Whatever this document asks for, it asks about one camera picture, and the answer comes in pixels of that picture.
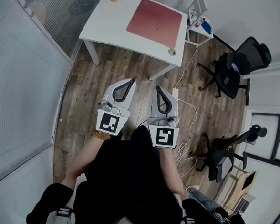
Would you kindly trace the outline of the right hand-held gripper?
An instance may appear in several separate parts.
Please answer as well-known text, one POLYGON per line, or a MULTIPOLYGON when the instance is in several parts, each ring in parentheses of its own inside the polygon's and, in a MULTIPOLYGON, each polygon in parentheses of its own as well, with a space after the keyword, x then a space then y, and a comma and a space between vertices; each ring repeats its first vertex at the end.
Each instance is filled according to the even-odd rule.
POLYGON ((156 86, 153 91, 151 118, 147 120, 153 147, 176 147, 179 134, 178 114, 176 99, 167 90, 156 86))

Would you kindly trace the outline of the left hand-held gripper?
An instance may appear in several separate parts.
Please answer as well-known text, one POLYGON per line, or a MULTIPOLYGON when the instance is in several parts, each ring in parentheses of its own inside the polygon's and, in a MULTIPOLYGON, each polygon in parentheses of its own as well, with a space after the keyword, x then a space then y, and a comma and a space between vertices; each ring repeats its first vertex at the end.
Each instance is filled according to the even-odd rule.
POLYGON ((108 86, 97 110, 96 129, 117 136, 126 124, 136 88, 134 78, 123 79, 108 86))

